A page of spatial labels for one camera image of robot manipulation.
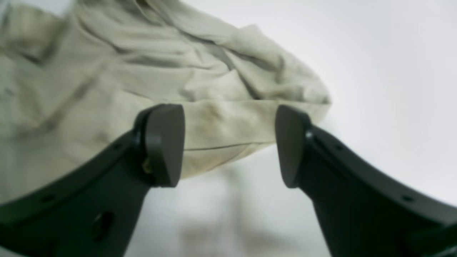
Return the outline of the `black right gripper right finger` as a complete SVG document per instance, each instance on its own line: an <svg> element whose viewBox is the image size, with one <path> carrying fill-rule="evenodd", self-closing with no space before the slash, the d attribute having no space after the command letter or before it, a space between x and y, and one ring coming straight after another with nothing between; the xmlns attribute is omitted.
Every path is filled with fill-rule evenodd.
<svg viewBox="0 0 457 257"><path fill-rule="evenodd" d="M295 107L278 107L275 135L284 184L312 201L331 256L456 256L456 207L377 170Z"/></svg>

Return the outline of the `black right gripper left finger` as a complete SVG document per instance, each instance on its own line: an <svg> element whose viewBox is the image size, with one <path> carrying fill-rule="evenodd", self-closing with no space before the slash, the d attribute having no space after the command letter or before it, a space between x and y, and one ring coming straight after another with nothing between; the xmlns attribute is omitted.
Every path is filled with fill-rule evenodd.
<svg viewBox="0 0 457 257"><path fill-rule="evenodd" d="M153 187L176 187L182 105L160 104L65 177L1 205L1 246L23 257L122 257Z"/></svg>

